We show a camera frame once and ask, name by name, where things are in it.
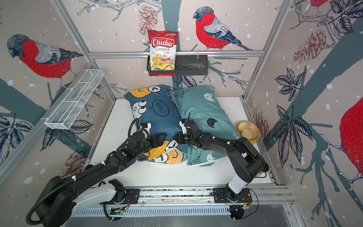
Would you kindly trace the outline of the blue cartoon pillow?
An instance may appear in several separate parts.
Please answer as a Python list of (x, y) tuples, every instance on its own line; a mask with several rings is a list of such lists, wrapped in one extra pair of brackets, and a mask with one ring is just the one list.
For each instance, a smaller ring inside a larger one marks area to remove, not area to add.
[(188, 160), (189, 145), (179, 145), (174, 136), (182, 132), (179, 122), (181, 116), (170, 98), (172, 87), (156, 85), (133, 90), (124, 95), (129, 101), (134, 118), (140, 123), (151, 123), (149, 137), (167, 133), (169, 141), (158, 148), (152, 148), (138, 157), (139, 161), (148, 161), (166, 165), (176, 165)]

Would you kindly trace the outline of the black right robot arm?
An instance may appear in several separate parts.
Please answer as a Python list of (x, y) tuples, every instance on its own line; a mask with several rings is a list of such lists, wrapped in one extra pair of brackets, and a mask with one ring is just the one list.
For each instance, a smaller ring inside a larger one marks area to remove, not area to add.
[(235, 175), (225, 187), (225, 195), (230, 201), (236, 201), (242, 190), (252, 182), (260, 172), (268, 172), (269, 166), (263, 156), (246, 138), (228, 140), (202, 132), (193, 120), (179, 122), (182, 132), (175, 136), (179, 144), (188, 144), (192, 148), (216, 151), (227, 155)]

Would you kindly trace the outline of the teal cat pillow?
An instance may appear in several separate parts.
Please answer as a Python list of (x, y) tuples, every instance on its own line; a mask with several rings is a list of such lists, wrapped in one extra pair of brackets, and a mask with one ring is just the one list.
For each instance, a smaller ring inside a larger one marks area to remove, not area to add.
[(241, 137), (218, 102), (213, 86), (178, 89), (170, 96), (181, 118), (193, 120), (202, 132), (231, 140)]

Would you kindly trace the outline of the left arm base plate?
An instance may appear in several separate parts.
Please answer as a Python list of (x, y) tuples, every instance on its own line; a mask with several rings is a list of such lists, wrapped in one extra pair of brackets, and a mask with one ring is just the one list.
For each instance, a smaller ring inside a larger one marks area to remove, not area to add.
[(140, 189), (118, 190), (112, 199), (112, 204), (133, 205), (139, 201)]

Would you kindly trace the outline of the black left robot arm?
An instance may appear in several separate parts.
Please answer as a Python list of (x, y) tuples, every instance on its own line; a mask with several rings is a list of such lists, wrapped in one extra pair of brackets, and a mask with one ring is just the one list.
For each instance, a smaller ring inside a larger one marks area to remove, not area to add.
[(137, 157), (161, 145), (165, 139), (164, 133), (146, 139), (143, 132), (137, 131), (129, 136), (117, 150), (109, 153), (103, 162), (73, 176), (53, 177), (26, 215), (26, 223), (60, 227), (71, 217), (78, 196), (96, 183), (124, 171), (136, 162)]

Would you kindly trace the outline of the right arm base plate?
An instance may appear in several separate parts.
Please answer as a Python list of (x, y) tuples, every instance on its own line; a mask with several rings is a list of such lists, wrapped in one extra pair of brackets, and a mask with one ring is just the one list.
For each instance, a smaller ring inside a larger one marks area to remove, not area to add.
[(229, 188), (213, 188), (210, 193), (214, 198), (214, 203), (252, 203), (251, 193), (248, 188), (242, 189), (235, 194)]

